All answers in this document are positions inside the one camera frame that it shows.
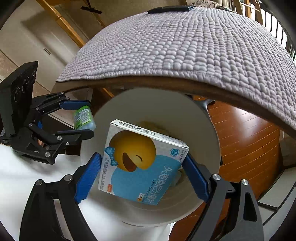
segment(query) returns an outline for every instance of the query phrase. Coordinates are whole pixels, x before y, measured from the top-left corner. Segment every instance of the blue bow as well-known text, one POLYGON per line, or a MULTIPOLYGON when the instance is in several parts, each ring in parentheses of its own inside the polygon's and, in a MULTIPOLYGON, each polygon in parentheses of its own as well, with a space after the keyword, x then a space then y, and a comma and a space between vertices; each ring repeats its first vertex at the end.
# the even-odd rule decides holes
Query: blue bow
POLYGON ((115 148, 114 147, 106 147, 105 148, 105 152, 109 155, 110 159, 111 159, 111 166, 118 166, 118 162, 115 160, 113 154, 115 152, 115 148))

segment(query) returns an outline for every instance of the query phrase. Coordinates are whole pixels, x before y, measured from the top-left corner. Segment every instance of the cartoon duck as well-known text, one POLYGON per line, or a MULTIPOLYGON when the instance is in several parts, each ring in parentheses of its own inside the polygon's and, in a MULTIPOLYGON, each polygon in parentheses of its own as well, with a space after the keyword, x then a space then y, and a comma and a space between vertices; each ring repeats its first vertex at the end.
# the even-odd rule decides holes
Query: cartoon duck
POLYGON ((105 152, 110 156, 112 166, 127 172, 133 172, 137 167, 147 169, 156 157, 151 138, 128 130, 113 136, 105 152))

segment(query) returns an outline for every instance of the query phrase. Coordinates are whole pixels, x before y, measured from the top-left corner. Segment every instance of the plastic bottle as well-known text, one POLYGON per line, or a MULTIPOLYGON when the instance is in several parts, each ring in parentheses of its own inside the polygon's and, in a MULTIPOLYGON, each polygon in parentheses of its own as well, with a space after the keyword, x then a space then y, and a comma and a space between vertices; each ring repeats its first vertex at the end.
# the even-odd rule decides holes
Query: plastic bottle
POLYGON ((75 130, 92 130, 96 128, 94 117, 91 113, 89 106, 85 105, 79 110, 75 111, 74 114, 74 129, 75 130))

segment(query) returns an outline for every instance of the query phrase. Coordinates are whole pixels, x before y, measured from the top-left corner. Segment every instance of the quilted blanket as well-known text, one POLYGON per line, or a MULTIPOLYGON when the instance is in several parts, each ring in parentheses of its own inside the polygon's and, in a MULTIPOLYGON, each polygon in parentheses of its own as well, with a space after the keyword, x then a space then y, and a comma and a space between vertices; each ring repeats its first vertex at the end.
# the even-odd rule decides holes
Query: quilted blanket
POLYGON ((141 13, 100 31, 58 82, 180 77, 241 95, 296 129, 296 66, 259 23, 214 8, 141 13))

